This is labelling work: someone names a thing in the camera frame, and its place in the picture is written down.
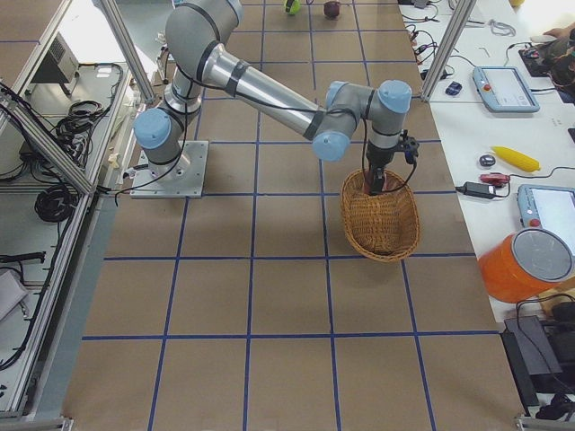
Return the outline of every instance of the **power adapter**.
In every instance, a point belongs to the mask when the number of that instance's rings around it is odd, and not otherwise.
[[[463,186],[456,187],[459,193],[474,198],[493,199],[497,197],[495,187],[490,184],[481,184],[480,182],[467,181]]]

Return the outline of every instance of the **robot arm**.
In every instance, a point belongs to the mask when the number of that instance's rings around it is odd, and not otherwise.
[[[312,140],[314,152],[325,161],[340,160],[359,122],[370,120],[369,178],[376,179],[378,172],[381,176],[381,181],[370,181],[374,193],[383,189],[383,171],[394,153],[417,156],[417,143],[403,134],[409,85],[386,81],[376,90],[334,82],[327,109],[322,108],[226,51],[225,43],[241,18],[238,0],[191,0],[170,15],[165,35],[178,69],[162,103],[142,113],[135,124],[150,163],[168,166],[181,153],[178,138],[199,113],[202,84],[221,88]]]

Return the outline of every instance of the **metal base plate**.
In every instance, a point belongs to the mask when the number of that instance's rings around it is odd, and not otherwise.
[[[152,182],[142,189],[131,190],[132,198],[201,198],[204,187],[206,162],[208,161],[208,141],[186,141],[183,151],[191,160],[190,168],[177,180]],[[139,164],[146,164],[147,157],[142,152]],[[132,187],[143,186],[154,178],[148,169],[137,171]]]

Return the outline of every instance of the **white device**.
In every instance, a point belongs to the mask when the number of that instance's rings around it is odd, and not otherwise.
[[[523,226],[555,233],[575,255],[575,189],[523,184],[517,191],[517,204]]]
[[[12,271],[0,275],[0,321],[26,297],[28,291]]]
[[[539,103],[516,67],[478,66],[473,81],[492,112],[539,111]]]

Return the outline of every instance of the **floor tile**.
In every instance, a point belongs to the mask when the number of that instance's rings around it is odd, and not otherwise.
[[[243,101],[204,101],[199,139],[208,141],[254,142],[258,111]]]
[[[10,23],[0,28],[0,40],[40,40],[61,5],[62,0],[0,1],[2,19]]]
[[[260,117],[260,142],[308,142],[303,136],[293,131],[288,126],[261,114]]]
[[[252,333],[329,333],[326,283],[323,260],[256,260]]]
[[[171,334],[245,334],[250,261],[181,260]]]
[[[372,87],[377,88],[387,80],[399,79],[411,87],[413,94],[421,92],[420,72],[412,63],[368,63],[367,71]]]
[[[307,8],[302,9],[295,15],[286,13],[283,4],[266,5],[265,31],[309,31],[309,15]]]
[[[243,18],[235,32],[261,31],[263,29],[263,5],[242,5]]]
[[[330,275],[335,332],[412,330],[399,263],[331,260]]]
[[[356,31],[320,31],[314,33],[315,61],[360,61],[362,59],[361,45]]]
[[[259,193],[319,193],[320,170],[310,145],[260,145]]]
[[[212,144],[204,193],[253,193],[255,144]]]
[[[256,256],[323,256],[321,198],[258,197]]]
[[[190,203],[182,256],[250,256],[253,198],[208,196]]]
[[[314,31],[356,31],[358,29],[353,4],[350,3],[340,4],[340,16],[334,20],[323,14],[323,4],[321,3],[311,5],[310,14],[312,15],[312,29]]]
[[[497,330],[474,256],[410,258],[405,266],[419,331]]]
[[[314,74],[311,64],[266,63],[262,65],[261,71],[308,100],[314,100]]]
[[[423,143],[420,145],[419,153],[416,171],[409,182],[411,189],[414,191],[453,191],[454,184],[441,143]],[[411,169],[412,165],[405,162],[402,154],[396,154],[389,164],[389,170],[404,179],[408,177]]]
[[[161,345],[156,340],[83,342],[63,416],[73,418],[78,431],[147,429]]]
[[[14,85],[36,47],[38,44],[35,42],[0,43],[0,78],[3,84],[10,87]]]
[[[325,104],[325,95],[333,81],[367,85],[366,67],[363,63],[315,64],[315,87],[320,103]]]
[[[439,139],[431,108],[428,103],[420,99],[411,100],[410,111],[407,113],[403,128],[409,130],[410,136],[420,141],[424,139]]]
[[[349,244],[343,229],[339,196],[325,197],[325,218],[327,225],[327,242],[330,256],[358,256]]]
[[[420,343],[437,429],[516,429],[522,408],[499,335],[425,337]]]
[[[421,240],[416,253],[473,253],[455,194],[415,195]]]
[[[415,65],[407,31],[362,31],[361,40],[367,61],[409,61]]]
[[[119,198],[106,256],[175,256],[184,199]]]
[[[255,339],[250,362],[250,430],[336,429],[330,340]]]
[[[105,261],[85,334],[163,334],[173,267],[173,261]]]
[[[405,30],[397,4],[356,4],[356,14],[362,31]]]
[[[226,51],[248,63],[261,61],[261,33],[234,32],[226,43]]]
[[[361,169],[361,144],[352,144],[338,162],[324,162],[323,187],[326,193],[340,193],[348,175]]]
[[[265,33],[263,61],[308,62],[312,59],[309,31]]]
[[[342,429],[431,429],[412,337],[337,339],[336,352]]]
[[[154,431],[239,431],[243,423],[245,341],[168,341]]]

